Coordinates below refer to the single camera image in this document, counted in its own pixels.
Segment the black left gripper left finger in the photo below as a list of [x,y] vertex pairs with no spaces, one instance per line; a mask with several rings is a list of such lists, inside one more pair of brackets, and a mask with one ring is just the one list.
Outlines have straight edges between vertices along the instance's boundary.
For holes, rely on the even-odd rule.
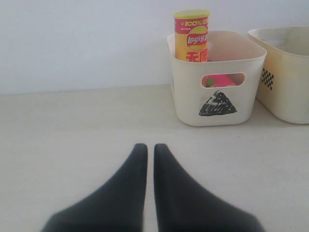
[[141,232],[148,148],[135,144],[123,165],[100,188],[53,214],[44,232]]

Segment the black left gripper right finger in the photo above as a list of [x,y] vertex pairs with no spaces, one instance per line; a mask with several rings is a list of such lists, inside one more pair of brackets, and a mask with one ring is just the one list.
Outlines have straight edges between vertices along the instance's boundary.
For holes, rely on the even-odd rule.
[[154,147],[154,198],[160,232],[263,232],[252,214],[202,187],[166,144]]

